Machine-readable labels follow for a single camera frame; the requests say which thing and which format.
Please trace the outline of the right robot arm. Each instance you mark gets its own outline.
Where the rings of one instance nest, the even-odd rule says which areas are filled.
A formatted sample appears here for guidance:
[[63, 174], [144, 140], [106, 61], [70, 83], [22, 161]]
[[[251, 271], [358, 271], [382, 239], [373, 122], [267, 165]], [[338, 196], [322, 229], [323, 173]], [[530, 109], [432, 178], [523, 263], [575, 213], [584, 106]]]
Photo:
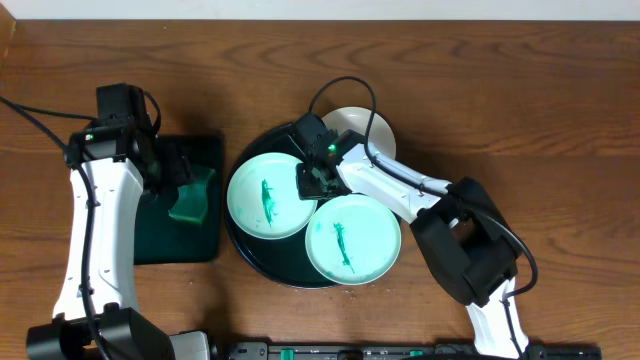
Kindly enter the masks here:
[[484, 188], [471, 178], [457, 183], [423, 175], [386, 156], [354, 131], [296, 134], [303, 154], [297, 186], [303, 199], [368, 196], [408, 222], [434, 279], [464, 305], [484, 356], [523, 359], [529, 340], [515, 307], [520, 256], [535, 260], [511, 230]]

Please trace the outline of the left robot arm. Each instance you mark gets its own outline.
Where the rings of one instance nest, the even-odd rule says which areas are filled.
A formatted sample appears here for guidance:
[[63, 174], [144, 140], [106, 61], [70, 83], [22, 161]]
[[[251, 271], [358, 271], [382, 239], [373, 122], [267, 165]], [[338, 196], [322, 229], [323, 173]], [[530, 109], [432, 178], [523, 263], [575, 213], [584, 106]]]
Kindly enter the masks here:
[[66, 275], [50, 323], [29, 329], [31, 359], [208, 359], [207, 335], [168, 335], [140, 313], [134, 233], [144, 175], [134, 163], [153, 140], [130, 130], [71, 135], [65, 158], [74, 216]]

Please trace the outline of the mint plate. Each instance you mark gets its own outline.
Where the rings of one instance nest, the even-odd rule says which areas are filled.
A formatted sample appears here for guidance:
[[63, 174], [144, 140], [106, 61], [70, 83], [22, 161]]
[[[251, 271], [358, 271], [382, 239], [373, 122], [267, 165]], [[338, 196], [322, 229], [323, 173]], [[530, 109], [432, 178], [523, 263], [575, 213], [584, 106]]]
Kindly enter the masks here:
[[250, 158], [235, 171], [227, 207], [242, 231], [263, 240], [279, 240], [307, 225], [318, 202], [299, 197], [296, 167], [300, 163], [292, 155], [268, 152]]
[[402, 243], [396, 216], [379, 201], [360, 194], [329, 200], [312, 216], [305, 249], [326, 279], [357, 286], [383, 276]]

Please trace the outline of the green sponge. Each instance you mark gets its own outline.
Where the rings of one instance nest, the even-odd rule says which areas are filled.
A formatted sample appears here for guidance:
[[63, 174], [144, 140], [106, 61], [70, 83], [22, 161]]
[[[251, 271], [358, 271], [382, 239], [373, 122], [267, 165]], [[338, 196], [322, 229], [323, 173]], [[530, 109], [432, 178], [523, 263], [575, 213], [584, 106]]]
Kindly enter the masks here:
[[193, 179], [178, 188], [178, 198], [168, 211], [169, 217], [179, 222], [202, 224], [209, 209], [207, 190], [215, 174], [212, 168], [194, 165]]

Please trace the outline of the white plate top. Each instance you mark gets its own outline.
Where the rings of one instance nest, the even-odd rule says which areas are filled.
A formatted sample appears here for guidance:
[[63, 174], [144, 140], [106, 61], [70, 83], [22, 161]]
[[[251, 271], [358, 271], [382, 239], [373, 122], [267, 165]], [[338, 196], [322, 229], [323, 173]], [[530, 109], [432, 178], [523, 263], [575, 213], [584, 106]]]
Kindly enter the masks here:
[[[346, 130], [354, 130], [364, 135], [371, 111], [363, 107], [342, 107], [333, 110], [322, 117], [322, 121], [329, 128], [339, 134]], [[396, 158], [396, 139], [390, 125], [380, 115], [376, 114], [370, 131], [370, 141], [376, 148], [389, 158]]]

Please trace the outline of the mint plate bottom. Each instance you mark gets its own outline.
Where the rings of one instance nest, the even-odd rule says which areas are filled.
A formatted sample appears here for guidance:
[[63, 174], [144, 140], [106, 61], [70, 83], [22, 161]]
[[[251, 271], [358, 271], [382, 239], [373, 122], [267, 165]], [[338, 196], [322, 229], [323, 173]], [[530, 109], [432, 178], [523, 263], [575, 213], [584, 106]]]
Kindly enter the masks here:
[[379, 201], [360, 194], [329, 200], [312, 216], [305, 249], [326, 279], [357, 286], [383, 276], [402, 243], [396, 216]]

